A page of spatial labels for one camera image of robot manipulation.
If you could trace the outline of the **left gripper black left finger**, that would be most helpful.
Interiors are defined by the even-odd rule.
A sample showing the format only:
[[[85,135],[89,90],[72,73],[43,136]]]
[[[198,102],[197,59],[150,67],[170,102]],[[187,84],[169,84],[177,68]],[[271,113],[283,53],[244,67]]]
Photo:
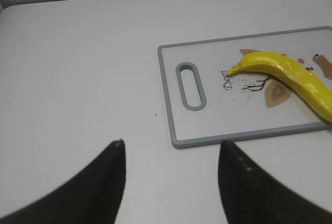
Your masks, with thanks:
[[[65,184],[1,223],[115,223],[126,173],[125,143],[113,141]]]

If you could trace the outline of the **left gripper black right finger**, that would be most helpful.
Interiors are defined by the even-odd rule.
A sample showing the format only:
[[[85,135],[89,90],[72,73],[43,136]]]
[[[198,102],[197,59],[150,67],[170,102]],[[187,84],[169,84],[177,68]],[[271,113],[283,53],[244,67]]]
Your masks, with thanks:
[[[330,212],[276,180],[232,141],[220,145],[218,187],[228,223],[331,223]]]

